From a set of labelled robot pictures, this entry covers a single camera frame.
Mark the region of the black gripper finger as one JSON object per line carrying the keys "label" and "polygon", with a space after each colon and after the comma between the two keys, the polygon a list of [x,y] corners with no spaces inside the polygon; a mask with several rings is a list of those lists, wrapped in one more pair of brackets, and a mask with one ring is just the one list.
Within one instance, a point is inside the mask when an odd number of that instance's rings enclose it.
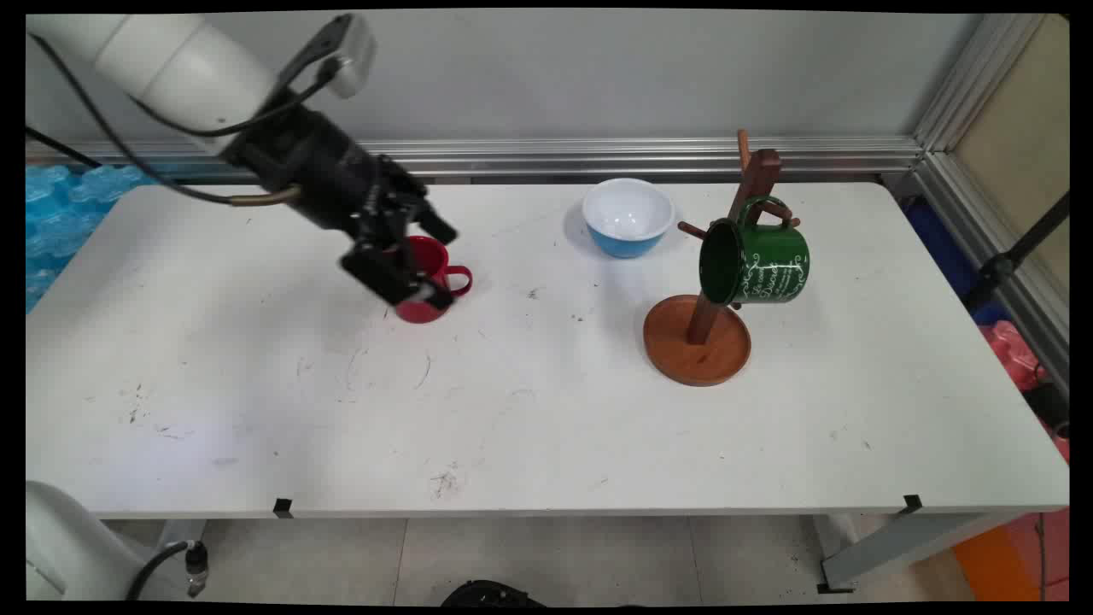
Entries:
{"label": "black gripper finger", "polygon": [[380,159],[380,213],[397,241],[407,237],[407,229],[412,225],[420,226],[445,246],[458,236],[434,210],[427,198],[427,186],[390,157]]}
{"label": "black gripper finger", "polygon": [[406,237],[393,248],[351,248],[340,258],[340,268],[391,307],[425,304],[445,311],[454,304],[454,291],[440,272],[447,267],[444,244],[432,237]]}

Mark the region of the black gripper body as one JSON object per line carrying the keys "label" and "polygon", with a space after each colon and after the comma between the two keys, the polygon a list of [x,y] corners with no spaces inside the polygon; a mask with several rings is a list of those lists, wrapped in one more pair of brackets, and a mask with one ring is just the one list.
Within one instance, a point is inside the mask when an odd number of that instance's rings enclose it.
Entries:
{"label": "black gripper body", "polygon": [[224,159],[252,172],[269,192],[296,188],[289,206],[353,243],[387,248],[412,223],[427,227],[425,184],[305,106],[234,137]]}

